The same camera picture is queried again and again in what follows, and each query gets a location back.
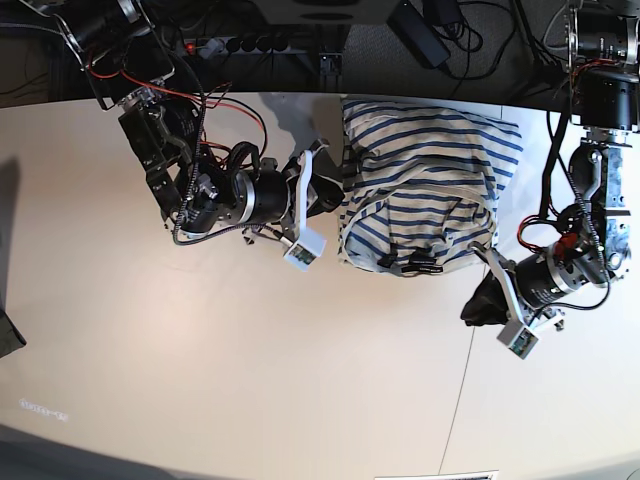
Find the white table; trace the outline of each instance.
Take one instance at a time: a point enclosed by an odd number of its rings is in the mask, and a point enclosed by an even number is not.
[[[337,96],[237,98],[264,114],[268,154],[281,164],[319,135],[339,158]],[[527,160],[500,213],[508,239],[536,210],[539,192],[524,186],[540,183],[543,114],[421,101],[523,125]],[[29,341],[0,361],[0,424],[256,480],[488,469],[539,478],[640,450],[640,327],[625,308],[637,280],[602,310],[572,314],[526,362],[496,329],[478,329],[441,468],[473,333],[459,314],[483,267],[402,280],[342,266],[332,215],[312,221],[329,245],[308,274],[239,234],[174,247],[117,116],[93,101],[0,111],[0,165],[15,160],[20,174],[6,303]],[[261,140],[251,120],[224,110],[207,132],[227,145]],[[21,399],[69,421],[21,409]]]

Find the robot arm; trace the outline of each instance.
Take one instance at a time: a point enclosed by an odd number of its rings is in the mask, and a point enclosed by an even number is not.
[[[197,77],[165,50],[140,0],[68,0],[55,6],[21,1],[55,20],[101,107],[111,108],[110,99],[123,108],[120,125],[176,244],[194,245],[233,230],[244,230],[251,244],[265,230],[302,270],[323,253],[325,241],[306,227],[307,215],[333,211],[344,198],[337,182],[315,174],[316,166],[337,171],[326,143],[313,145],[282,171],[248,142],[226,149],[220,159],[202,139],[204,113],[215,99],[202,101]],[[165,81],[180,71],[189,74],[200,96],[166,88]]]
[[[537,215],[520,227],[520,243],[532,256],[516,264],[495,249],[474,246],[491,273],[466,305],[462,318],[470,326],[503,324],[498,340],[526,358],[548,326],[564,328],[563,308],[592,310],[608,298],[612,284],[624,278],[631,258],[630,212],[622,191],[625,139],[637,133],[638,13],[640,1],[604,0],[569,5],[567,38],[570,100],[553,136],[542,179]],[[551,172],[570,120],[586,130],[586,138],[561,162],[575,203],[549,218]],[[531,225],[552,225],[559,240],[546,248],[522,240]],[[587,284],[605,290],[591,307],[563,303]]]

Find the sticker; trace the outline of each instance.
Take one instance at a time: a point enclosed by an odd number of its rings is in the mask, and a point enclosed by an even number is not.
[[[69,415],[67,415],[66,413],[49,410],[47,407],[42,407],[40,405],[36,405],[35,403],[28,402],[24,398],[20,400],[20,407],[25,410],[29,410],[30,412],[42,415],[43,417],[53,417],[61,422],[69,421]]]

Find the dark floor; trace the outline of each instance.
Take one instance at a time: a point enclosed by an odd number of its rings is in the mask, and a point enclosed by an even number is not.
[[[508,6],[509,0],[495,0]],[[527,15],[534,34],[540,39],[554,13],[565,0],[524,0]],[[511,30],[509,16],[487,5],[465,5],[464,13],[469,24],[485,39],[483,49],[472,55],[471,75],[485,72],[493,62],[500,44]],[[562,36],[562,22],[554,29],[553,41]],[[466,65],[466,54],[452,49],[450,69],[462,75]],[[0,38],[0,58],[4,63],[0,77],[0,92],[10,90],[47,71],[47,62],[41,45],[36,40],[24,41]],[[239,59],[238,63],[253,59]],[[264,62],[260,69],[246,79],[245,88],[255,90],[286,90],[288,84],[282,81],[289,72],[290,65],[282,56]],[[238,68],[247,71],[246,65]],[[485,80],[467,81],[456,94],[456,99],[504,104],[518,87],[526,83],[531,74],[530,55],[525,42],[516,36],[507,47],[499,68]],[[445,77],[436,70],[425,70],[413,59],[404,46],[385,25],[354,26],[347,40],[344,52],[344,78],[342,92],[359,94],[380,94],[394,96],[415,96],[448,98],[456,81]],[[0,107],[24,105],[47,101],[46,83],[34,84],[14,94],[0,95]],[[522,101],[519,105],[543,109],[559,109],[559,99],[553,92]]]

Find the striped shirt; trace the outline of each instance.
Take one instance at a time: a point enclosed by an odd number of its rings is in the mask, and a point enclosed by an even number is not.
[[[500,194],[523,151],[518,125],[348,99],[343,113],[346,262],[405,276],[426,260],[427,273],[447,273],[475,261],[471,242],[495,244]]]

